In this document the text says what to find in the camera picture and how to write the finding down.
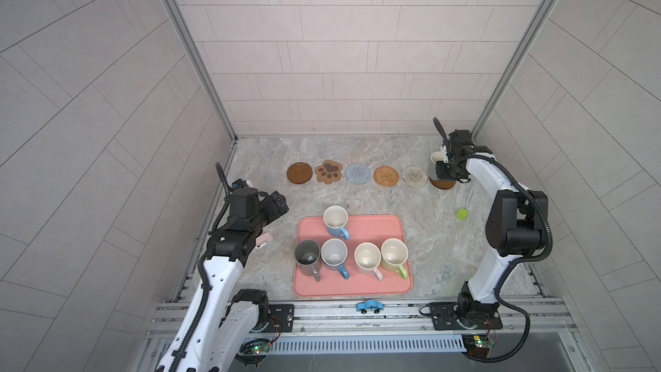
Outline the brown wooden round coaster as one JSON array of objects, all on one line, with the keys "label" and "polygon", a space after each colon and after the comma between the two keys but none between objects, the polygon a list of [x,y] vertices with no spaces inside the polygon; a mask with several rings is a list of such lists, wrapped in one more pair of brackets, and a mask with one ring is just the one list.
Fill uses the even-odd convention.
[{"label": "brown wooden round coaster", "polygon": [[455,180],[435,180],[430,178],[430,183],[436,187],[437,189],[453,189],[454,186],[456,185]]},{"label": "brown wooden round coaster", "polygon": [[287,169],[287,180],[292,184],[305,184],[313,176],[313,167],[308,163],[298,162]]}]

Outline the multicolour knitted round coaster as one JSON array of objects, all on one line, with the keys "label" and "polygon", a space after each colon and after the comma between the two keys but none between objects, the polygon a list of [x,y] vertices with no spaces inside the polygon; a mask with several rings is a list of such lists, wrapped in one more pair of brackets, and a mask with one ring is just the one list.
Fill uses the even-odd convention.
[{"label": "multicolour knitted round coaster", "polygon": [[409,165],[402,172],[403,181],[413,188],[420,188],[428,183],[428,176],[424,169]]}]

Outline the blue knitted round coaster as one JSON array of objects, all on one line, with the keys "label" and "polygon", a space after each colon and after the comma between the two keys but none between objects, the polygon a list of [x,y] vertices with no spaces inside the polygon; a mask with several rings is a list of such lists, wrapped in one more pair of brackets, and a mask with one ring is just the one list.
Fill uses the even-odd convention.
[{"label": "blue knitted round coaster", "polygon": [[352,164],[346,168],[345,175],[353,184],[366,184],[372,177],[371,170],[363,164]]}]

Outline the woven rattan round coaster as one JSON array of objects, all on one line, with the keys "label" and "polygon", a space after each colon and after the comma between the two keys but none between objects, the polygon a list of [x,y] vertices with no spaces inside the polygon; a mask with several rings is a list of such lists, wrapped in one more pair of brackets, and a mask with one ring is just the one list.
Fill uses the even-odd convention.
[{"label": "woven rattan round coaster", "polygon": [[380,186],[394,187],[399,182],[399,172],[393,167],[382,165],[375,170],[374,179]]}]

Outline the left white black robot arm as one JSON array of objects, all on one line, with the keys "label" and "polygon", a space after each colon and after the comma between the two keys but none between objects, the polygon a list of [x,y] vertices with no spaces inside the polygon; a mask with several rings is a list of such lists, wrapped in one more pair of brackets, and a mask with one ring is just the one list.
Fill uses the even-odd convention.
[{"label": "left white black robot arm", "polygon": [[225,189],[227,221],[214,223],[197,264],[200,287],[156,371],[227,371],[248,334],[269,323],[264,290],[232,290],[263,229],[288,212],[287,201],[241,179]]}]

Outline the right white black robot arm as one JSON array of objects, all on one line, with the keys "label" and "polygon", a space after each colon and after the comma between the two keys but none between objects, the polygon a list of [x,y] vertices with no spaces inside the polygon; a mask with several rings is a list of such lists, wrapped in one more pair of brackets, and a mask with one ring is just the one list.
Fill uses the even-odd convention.
[{"label": "right white black robot arm", "polygon": [[492,358],[484,346],[487,337],[465,337],[465,358],[478,363],[500,363],[520,351],[529,335],[529,313],[505,301],[501,290],[514,268],[522,263],[540,262],[549,257],[554,241],[547,219],[548,197],[521,184],[499,163],[486,146],[477,146],[468,130],[446,133],[438,119],[433,123],[443,139],[447,157],[435,161],[434,177],[443,182],[479,182],[492,198],[485,224],[490,250],[480,268],[466,281],[454,303],[428,304],[436,330],[496,331],[502,325],[499,308],[523,315],[523,333],[516,346]]}]

